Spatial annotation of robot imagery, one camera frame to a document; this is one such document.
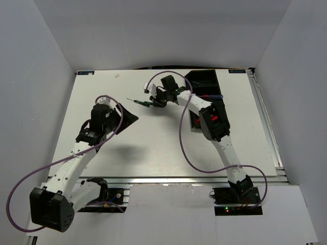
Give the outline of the green black screwdriver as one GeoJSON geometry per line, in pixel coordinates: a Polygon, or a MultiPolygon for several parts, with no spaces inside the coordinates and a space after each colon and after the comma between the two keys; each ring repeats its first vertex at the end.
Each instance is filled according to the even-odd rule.
{"type": "Polygon", "coordinates": [[[148,102],[148,101],[132,100],[132,99],[129,99],[129,98],[127,98],[127,100],[132,101],[132,102],[134,102],[134,103],[136,103],[138,105],[145,106],[145,107],[153,106],[153,103],[148,102]]]}

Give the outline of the blue red screwdriver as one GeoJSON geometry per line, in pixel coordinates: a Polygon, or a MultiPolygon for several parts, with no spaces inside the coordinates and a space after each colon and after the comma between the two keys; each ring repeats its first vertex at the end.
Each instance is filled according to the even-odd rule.
{"type": "Polygon", "coordinates": [[[220,95],[220,94],[202,95],[201,97],[206,98],[206,99],[212,99],[212,100],[222,100],[223,99],[223,95],[220,95]]]}

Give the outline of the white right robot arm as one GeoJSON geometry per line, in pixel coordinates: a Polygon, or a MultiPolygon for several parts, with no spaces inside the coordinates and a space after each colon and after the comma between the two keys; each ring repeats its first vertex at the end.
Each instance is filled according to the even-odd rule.
{"type": "Polygon", "coordinates": [[[228,183],[231,188],[231,199],[241,204],[249,198],[249,191],[253,189],[250,176],[243,169],[235,152],[230,137],[230,124],[227,118],[225,105],[222,100],[209,102],[193,93],[189,80],[182,77],[187,86],[179,86],[172,75],[161,79],[162,88],[152,84],[144,85],[144,93],[150,94],[150,100],[157,106],[164,108],[167,102],[183,106],[199,117],[201,131],[217,150],[227,172],[228,183]]]}

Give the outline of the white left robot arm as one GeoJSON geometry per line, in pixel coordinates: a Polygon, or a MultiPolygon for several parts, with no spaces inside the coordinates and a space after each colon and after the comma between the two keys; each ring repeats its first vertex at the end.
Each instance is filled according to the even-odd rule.
{"type": "Polygon", "coordinates": [[[96,156],[108,134],[119,134],[138,120],[138,117],[121,104],[96,104],[90,119],[81,126],[71,151],[71,159],[64,161],[53,177],[30,193],[31,220],[59,232],[65,232],[75,213],[91,203],[104,203],[108,198],[107,182],[91,177],[75,185],[82,172],[96,156]]]}

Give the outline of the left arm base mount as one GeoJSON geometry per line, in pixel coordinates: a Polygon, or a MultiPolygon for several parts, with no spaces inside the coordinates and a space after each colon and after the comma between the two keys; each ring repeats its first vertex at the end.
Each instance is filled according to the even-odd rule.
{"type": "Polygon", "coordinates": [[[96,183],[100,188],[100,196],[92,200],[92,205],[85,206],[79,210],[84,213],[123,213],[127,208],[128,189],[112,187],[102,178],[89,178],[81,182],[84,184],[96,183]]]}

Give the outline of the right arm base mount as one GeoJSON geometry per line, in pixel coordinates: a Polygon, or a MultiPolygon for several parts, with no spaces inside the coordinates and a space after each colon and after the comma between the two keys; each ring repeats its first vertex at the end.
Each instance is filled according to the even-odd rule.
{"type": "Polygon", "coordinates": [[[261,200],[257,187],[240,200],[232,194],[230,187],[213,188],[209,196],[214,200],[215,216],[263,215],[261,205],[253,208],[261,200]]]}

